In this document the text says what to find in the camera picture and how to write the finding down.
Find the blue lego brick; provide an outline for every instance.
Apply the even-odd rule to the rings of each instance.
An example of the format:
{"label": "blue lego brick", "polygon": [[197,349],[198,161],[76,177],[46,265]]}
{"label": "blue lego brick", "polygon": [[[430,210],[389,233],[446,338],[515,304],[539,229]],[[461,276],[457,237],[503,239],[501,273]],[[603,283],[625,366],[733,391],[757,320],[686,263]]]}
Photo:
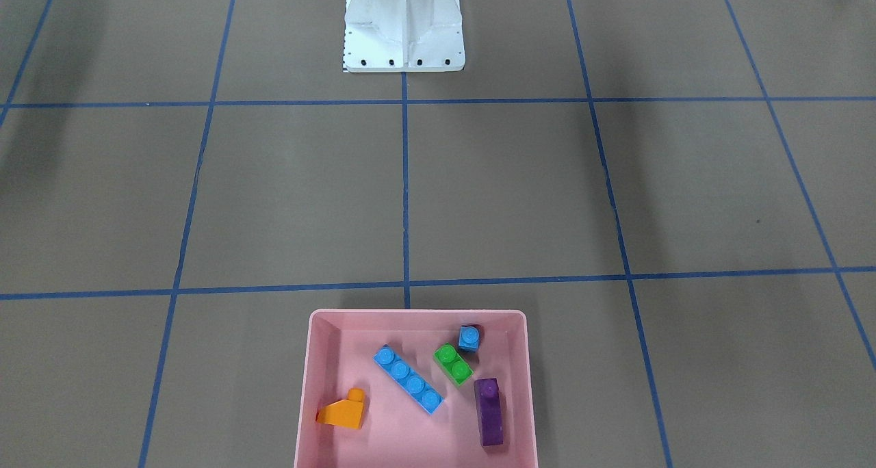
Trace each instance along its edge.
{"label": "blue lego brick", "polygon": [[459,347],[466,352],[477,352],[481,346],[481,332],[474,326],[463,326],[459,329]]}
{"label": "blue lego brick", "polygon": [[435,409],[444,402],[441,394],[438,394],[434,388],[429,386],[428,382],[423,380],[417,372],[414,372],[411,366],[407,365],[407,362],[392,352],[389,346],[383,346],[378,350],[374,355],[374,361],[429,415],[432,415]]}

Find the lego stud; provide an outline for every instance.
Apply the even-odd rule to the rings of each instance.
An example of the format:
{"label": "lego stud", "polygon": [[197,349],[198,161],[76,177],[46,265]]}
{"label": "lego stud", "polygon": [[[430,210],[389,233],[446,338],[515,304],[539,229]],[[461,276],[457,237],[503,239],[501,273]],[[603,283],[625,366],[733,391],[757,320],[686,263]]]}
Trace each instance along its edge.
{"label": "lego stud", "polygon": [[389,374],[392,375],[392,378],[397,378],[397,380],[403,380],[403,378],[407,377],[407,372],[411,370],[407,364],[404,362],[397,362],[395,365],[392,365],[392,369]]}
{"label": "lego stud", "polygon": [[485,398],[495,398],[495,396],[498,396],[498,383],[494,380],[478,383],[478,387],[480,388],[481,396]]}
{"label": "lego stud", "polygon": [[395,354],[392,353],[392,350],[389,348],[382,348],[381,351],[376,354],[374,359],[378,361],[378,364],[390,365],[392,360],[395,359]]}
{"label": "lego stud", "polygon": [[423,394],[422,401],[423,406],[425,406],[426,410],[435,409],[438,407],[438,405],[441,404],[441,396],[438,396],[438,394],[433,391],[429,391],[428,393]]}
{"label": "lego stud", "polygon": [[459,349],[464,352],[477,352],[481,344],[481,332],[474,326],[459,329]]}
{"label": "lego stud", "polygon": [[436,355],[438,360],[441,360],[441,364],[453,364],[454,360],[456,360],[456,350],[453,349],[450,343],[441,346]]}
{"label": "lego stud", "polygon": [[404,389],[410,394],[422,393],[424,387],[426,387],[426,383],[417,377],[410,378],[407,380],[407,384],[404,385]]}
{"label": "lego stud", "polygon": [[450,374],[453,376],[454,380],[462,382],[466,380],[469,375],[472,375],[472,369],[469,367],[469,365],[466,364],[466,362],[462,362],[462,360],[460,360],[459,362],[456,362],[453,367],[451,367]]}
{"label": "lego stud", "polygon": [[365,402],[365,392],[364,390],[358,387],[351,387],[347,393],[347,400],[351,402],[364,403]]}
{"label": "lego stud", "polygon": [[463,328],[463,341],[471,344],[478,343],[478,338],[480,337],[479,334],[478,328],[470,328],[467,326]]}

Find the pink plastic bin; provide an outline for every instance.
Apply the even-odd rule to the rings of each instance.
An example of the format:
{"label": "pink plastic bin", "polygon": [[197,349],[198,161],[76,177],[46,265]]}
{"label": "pink plastic bin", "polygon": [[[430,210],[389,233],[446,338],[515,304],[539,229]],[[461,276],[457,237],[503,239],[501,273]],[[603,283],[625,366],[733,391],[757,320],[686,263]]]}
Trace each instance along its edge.
{"label": "pink plastic bin", "polygon": [[[433,359],[459,327],[481,326],[465,355],[474,375],[457,388]],[[374,362],[388,343],[444,403],[429,415]],[[497,378],[504,444],[484,448],[474,380]],[[360,430],[317,424],[322,406],[365,391]],[[339,310],[310,315],[294,468],[537,468],[526,316],[517,310]]]}

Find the blue tape line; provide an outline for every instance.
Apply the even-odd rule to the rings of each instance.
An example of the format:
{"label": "blue tape line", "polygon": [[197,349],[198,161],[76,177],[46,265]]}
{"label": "blue tape line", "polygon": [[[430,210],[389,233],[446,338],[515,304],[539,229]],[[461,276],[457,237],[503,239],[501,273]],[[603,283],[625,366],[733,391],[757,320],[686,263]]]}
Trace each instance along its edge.
{"label": "blue tape line", "polygon": [[833,254],[833,250],[830,249],[830,244],[827,240],[827,235],[824,232],[824,228],[822,227],[821,221],[819,220],[819,214],[816,212],[816,207],[810,198],[810,193],[806,188],[806,184],[803,182],[803,177],[800,174],[800,169],[797,168],[797,162],[794,160],[794,154],[791,153],[791,147],[788,145],[788,138],[785,137],[785,131],[782,129],[782,123],[779,121],[779,116],[775,113],[775,107],[773,107],[773,100],[767,94],[767,87],[764,85],[763,78],[760,76],[760,70],[758,70],[757,64],[754,62],[753,53],[751,53],[751,48],[748,47],[748,42],[745,40],[745,35],[742,33],[742,27],[739,25],[739,21],[736,18],[736,13],[733,10],[733,5],[730,3],[730,0],[723,0],[727,6],[727,12],[730,13],[730,17],[733,21],[733,26],[736,28],[736,34],[739,35],[739,41],[742,43],[742,48],[745,50],[745,55],[748,57],[748,62],[751,65],[751,69],[754,72],[754,77],[758,81],[758,85],[760,86],[760,91],[763,93],[764,100],[766,100],[766,106],[769,108],[770,116],[773,118],[773,124],[775,125],[776,131],[779,133],[779,140],[782,141],[782,148],[785,149],[785,154],[788,156],[788,163],[791,165],[791,170],[794,172],[794,176],[797,179],[797,185],[800,187],[800,191],[803,194],[803,199],[806,200],[806,206],[808,210],[810,210],[810,215],[812,216],[812,221],[814,225],[816,225],[816,230],[819,232],[819,237],[822,240],[822,245],[824,246],[824,252],[827,253],[827,257],[830,261],[830,267],[833,269],[834,274],[836,275],[836,282],[838,282],[840,290],[842,291],[842,297],[845,298],[845,304],[849,308],[849,312],[851,313],[851,318],[855,322],[855,327],[858,328],[858,334],[861,337],[861,342],[864,344],[864,349],[866,349],[867,355],[870,356],[870,364],[873,366],[873,370],[876,371],[876,353],[873,352],[873,346],[870,344],[870,338],[867,337],[866,330],[864,330],[864,325],[861,324],[860,316],[858,316],[858,310],[855,309],[855,303],[852,302],[851,296],[848,290],[845,287],[845,281],[842,279],[842,272],[839,270],[839,265],[836,263],[836,258]]}
{"label": "blue tape line", "polygon": [[876,101],[876,96],[773,97],[771,101]]}
{"label": "blue tape line", "polygon": [[603,97],[595,103],[627,103],[627,101],[763,101],[763,97]]}
{"label": "blue tape line", "polygon": [[398,105],[401,100],[221,100],[220,107],[228,106],[272,106],[272,105]]}
{"label": "blue tape line", "polygon": [[[567,98],[479,98],[479,99],[409,99],[409,105],[457,103],[650,103],[650,101],[764,101],[763,97],[567,97]],[[771,101],[876,101],[876,96],[770,97]],[[8,109],[110,109],[111,107],[271,107],[303,105],[400,105],[396,99],[363,100],[219,100],[219,101],[94,101],[93,103],[10,103]]]}
{"label": "blue tape line", "polygon": [[[845,266],[841,272],[861,274],[876,272],[876,266]],[[745,278],[794,274],[832,274],[832,268],[779,268],[766,270],[726,270],[714,272],[661,272],[661,274],[630,274],[630,280],[683,280],[683,278]],[[454,287],[478,285],[513,285],[525,283],[563,283],[576,281],[624,281],[623,274],[532,276],[500,278],[445,278],[445,280],[412,280],[410,287]],[[44,291],[43,293],[0,294],[0,300],[87,299],[134,296],[204,296],[204,294],[249,294],[261,291],[351,290],[357,288],[403,288],[404,281],[359,281],[351,283],[301,283],[289,285],[250,285],[240,287],[147,288],[138,290]]]}
{"label": "blue tape line", "polygon": [[408,216],[410,205],[408,203],[410,191],[410,178],[408,177],[407,161],[407,73],[401,73],[401,177],[402,177],[402,261],[404,268],[404,308],[411,308],[411,256],[410,256],[410,218]]}
{"label": "blue tape line", "polygon": [[876,266],[841,266],[839,271],[844,274],[863,274],[864,272],[876,272]]}
{"label": "blue tape line", "polygon": [[509,278],[449,278],[448,280],[414,280],[411,287],[456,287],[467,285],[510,285],[520,283],[563,283],[570,281],[622,281],[622,274],[581,276],[530,276]]}
{"label": "blue tape line", "polygon": [[578,48],[578,60],[581,64],[581,75],[584,81],[584,90],[587,93],[589,111],[591,112],[591,121],[593,122],[593,132],[595,134],[595,139],[597,140],[597,149],[600,150],[600,163],[602,164],[602,168],[605,174],[605,190],[608,193],[611,211],[614,213],[615,228],[617,230],[617,246],[620,249],[620,258],[623,261],[623,275],[625,275],[627,290],[630,293],[632,314],[635,316],[636,330],[639,334],[639,346],[642,350],[642,360],[645,364],[645,374],[647,374],[648,378],[648,387],[651,389],[651,401],[654,404],[654,417],[657,421],[657,429],[660,431],[660,444],[663,446],[663,456],[666,460],[667,468],[673,468],[672,454],[669,449],[669,437],[667,437],[666,427],[663,422],[663,412],[662,408],[660,407],[660,396],[657,393],[657,384],[656,380],[654,380],[654,371],[653,367],[651,366],[651,356],[648,353],[647,340],[645,339],[645,327],[642,324],[641,313],[639,313],[639,299],[636,296],[635,286],[633,286],[632,279],[630,278],[630,262],[629,258],[627,258],[626,243],[623,240],[623,228],[620,224],[619,212],[617,212],[617,203],[614,197],[614,188],[611,187],[611,175],[608,168],[608,160],[605,157],[605,149],[603,146],[602,134],[600,132],[600,120],[598,120],[597,118],[597,110],[595,109],[595,101],[593,100],[593,93],[591,91],[591,81],[589,81],[587,63],[584,60],[584,51],[581,45],[581,36],[578,32],[578,19],[576,19],[575,16],[575,7],[572,4],[572,0],[566,0],[566,4],[567,7],[569,7],[569,20],[572,23],[572,32],[573,34],[575,34],[575,45],[576,48]]}
{"label": "blue tape line", "polygon": [[35,291],[27,294],[0,294],[0,300],[90,299],[100,297],[171,296],[170,288],[144,290]]}
{"label": "blue tape line", "polygon": [[171,295],[170,305],[167,308],[167,320],[165,324],[164,336],[162,337],[162,351],[159,353],[159,362],[155,372],[155,382],[153,384],[153,399],[149,405],[149,414],[146,416],[146,426],[143,433],[143,444],[140,447],[140,462],[138,468],[145,468],[146,457],[149,454],[149,443],[151,440],[151,432],[153,431],[153,422],[155,419],[155,411],[157,402],[159,401],[159,391],[162,387],[162,374],[164,372],[165,358],[167,354],[167,344],[170,343],[170,334],[173,325],[173,312],[176,309],[176,291],[179,290],[179,282],[182,279],[182,270],[185,265],[185,250],[188,247],[188,236],[192,228],[192,219],[194,217],[194,203],[198,196],[198,181],[201,175],[201,166],[204,163],[204,152],[207,149],[207,138],[209,138],[210,125],[213,121],[213,110],[216,102],[216,95],[219,93],[219,78],[222,75],[222,62],[225,58],[225,49],[228,47],[228,35],[231,32],[231,17],[234,14],[235,0],[229,0],[228,12],[225,16],[225,28],[222,31],[222,44],[219,46],[219,57],[216,59],[216,71],[213,75],[213,88],[210,92],[210,106],[207,107],[207,118],[204,121],[204,131],[201,135],[201,147],[198,152],[198,161],[194,169],[194,180],[192,181],[192,191],[188,200],[188,210],[185,214],[185,226],[182,231],[182,240],[179,243],[179,263],[173,276],[173,291]]}
{"label": "blue tape line", "polygon": [[6,96],[6,106],[0,112],[0,127],[3,127],[3,122],[6,121],[6,114],[9,113],[10,104],[12,104],[16,91],[18,91],[18,86],[21,84],[21,79],[25,75],[25,68],[27,68],[27,63],[31,60],[31,54],[34,53],[34,47],[37,45],[37,39],[40,38],[40,32],[43,26],[46,25],[46,18],[48,17],[49,10],[52,9],[53,2],[54,0],[46,0],[46,6],[43,7],[40,20],[37,22],[37,28],[34,29],[34,35],[31,37],[31,42],[25,50],[25,57],[22,58],[21,64],[18,65],[18,72],[15,73],[15,79],[12,82],[12,87],[9,89],[9,96]]}
{"label": "blue tape line", "polygon": [[84,103],[13,103],[10,109],[120,109],[120,107],[206,107],[209,101],[84,101]]}
{"label": "blue tape line", "polygon": [[159,406],[159,393],[162,390],[162,376],[164,375],[164,365],[167,359],[167,346],[170,343],[170,330],[173,325],[173,313],[176,312],[176,296],[171,296],[170,303],[167,305],[167,318],[165,319],[165,330],[162,335],[162,348],[159,350],[159,361],[155,366],[155,380],[153,381],[153,395],[149,400],[149,413],[146,415],[146,426],[143,430],[143,443],[140,444],[140,461],[138,468],[145,468],[146,456],[149,454],[149,443],[153,438],[153,425],[155,424],[155,412]]}
{"label": "blue tape line", "polygon": [[681,278],[728,278],[775,276],[791,274],[832,274],[833,268],[782,268],[775,270],[729,270],[717,272],[664,272],[664,274],[631,274],[631,280],[681,280]]}
{"label": "blue tape line", "polygon": [[181,296],[204,296],[204,294],[253,294],[261,291],[315,291],[351,290],[356,288],[400,288],[404,281],[363,281],[353,283],[303,283],[295,285],[253,285],[249,287],[188,287],[177,293]]}
{"label": "blue tape line", "polygon": [[442,103],[584,103],[583,97],[569,98],[479,98],[479,99],[411,99],[413,105],[437,105]]}

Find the long blue lego brick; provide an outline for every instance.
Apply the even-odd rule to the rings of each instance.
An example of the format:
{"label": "long blue lego brick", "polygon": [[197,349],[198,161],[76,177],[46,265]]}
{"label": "long blue lego brick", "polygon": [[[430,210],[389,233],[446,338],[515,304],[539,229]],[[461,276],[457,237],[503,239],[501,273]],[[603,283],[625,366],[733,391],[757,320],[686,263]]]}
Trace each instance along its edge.
{"label": "long blue lego brick", "polygon": [[432,415],[435,409],[444,402],[441,394],[438,394],[435,388],[429,386],[428,382],[423,380],[417,372],[414,372],[411,366],[407,365],[407,362],[404,362],[390,346],[381,347],[374,355],[374,361],[429,415]]}

